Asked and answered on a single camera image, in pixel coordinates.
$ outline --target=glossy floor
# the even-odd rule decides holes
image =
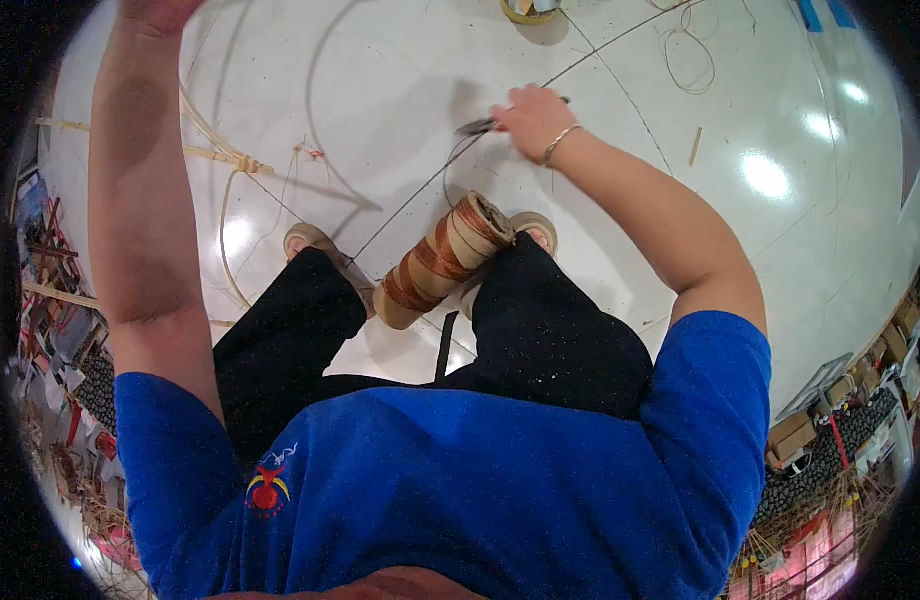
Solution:
[[[646,0],[565,0],[551,23],[524,27],[498,0],[209,0],[187,28],[180,77],[221,135],[274,166],[258,180],[285,205],[234,179],[226,244],[240,288],[253,300],[274,280],[298,219],[382,278],[446,212],[445,189],[475,189],[508,214],[547,215],[562,269],[656,355],[673,294],[562,176],[528,164],[497,134],[444,180],[435,176],[458,126],[510,88],[550,82],[589,130],[696,190],[736,231],[766,297],[778,414],[822,363],[861,351],[910,285],[920,177],[902,206],[902,103],[862,29],[838,28],[824,3],[823,33],[807,32],[784,0],[746,5],[699,0],[661,12]],[[70,46],[53,117],[90,122],[114,10],[102,5]],[[670,33],[682,23],[695,38]],[[184,137],[208,147],[189,124]],[[64,198],[63,227],[89,273],[88,138],[58,129],[50,138],[43,174]],[[329,169],[309,154],[295,160],[302,142]],[[219,254],[231,168],[196,157],[187,166],[207,309],[235,321],[243,310]],[[430,380],[445,312],[405,332],[370,322],[330,371]],[[461,318],[451,368],[476,350]]]

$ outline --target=gold bracelet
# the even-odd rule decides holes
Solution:
[[[553,140],[553,143],[546,147],[546,151],[543,153],[543,158],[539,162],[539,166],[546,167],[550,163],[550,157],[553,156],[553,151],[557,149],[557,146],[560,145],[560,142],[564,141],[564,138],[570,135],[573,130],[581,129],[580,124],[571,126],[563,130],[563,133],[557,136],[557,139]]]

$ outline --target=foot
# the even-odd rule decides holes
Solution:
[[[550,251],[550,242],[547,241],[547,237],[539,229],[526,229],[526,233],[530,234],[530,237],[533,238],[534,242],[537,242],[537,246],[540,246],[545,253],[550,256],[553,256],[553,252]]]
[[[303,237],[299,235],[294,236],[293,239],[290,240],[289,245],[286,246],[287,262],[297,258],[299,253],[311,246],[312,244]],[[374,288],[366,282],[364,277],[355,275],[351,272],[349,267],[344,266],[343,259],[340,257],[339,252],[335,251],[335,248],[334,252],[327,252],[327,256],[330,257],[330,260],[334,263],[340,275],[353,285],[353,289],[356,290],[356,294],[360,297],[360,302],[363,303],[363,307],[367,310],[367,320],[369,321],[376,317],[377,311],[374,309]]]
[[[296,237],[290,240],[290,247],[288,247],[286,250],[287,261],[289,262],[293,260],[294,258],[297,258],[297,255],[303,252],[304,248],[306,248],[307,246],[310,246],[310,244],[308,244],[307,240],[305,239]]]

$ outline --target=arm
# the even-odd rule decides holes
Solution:
[[[540,162],[550,142],[576,123],[556,92],[510,92],[514,107],[492,116],[516,147]],[[687,315],[720,310],[766,333],[760,282],[730,226],[703,198],[646,162],[576,129],[554,150],[550,167],[593,198],[634,241],[660,280],[676,292],[671,327]]]
[[[178,100],[202,3],[120,0],[93,93],[89,246],[117,374],[167,379],[222,424]]]

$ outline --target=black strap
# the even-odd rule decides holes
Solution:
[[[454,323],[460,311],[454,310],[443,319],[443,333],[440,336],[440,353],[437,355],[437,375],[434,381],[440,383],[447,377],[447,361],[451,357],[451,340],[454,338]]]

